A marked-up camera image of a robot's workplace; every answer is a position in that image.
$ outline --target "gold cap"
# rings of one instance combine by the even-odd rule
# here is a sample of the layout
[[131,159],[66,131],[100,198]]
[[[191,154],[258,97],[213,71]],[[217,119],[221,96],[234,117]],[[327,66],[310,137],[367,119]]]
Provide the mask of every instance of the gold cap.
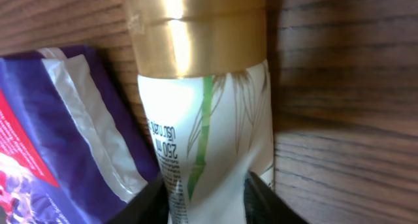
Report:
[[139,74],[243,71],[266,58],[265,0],[125,0]]

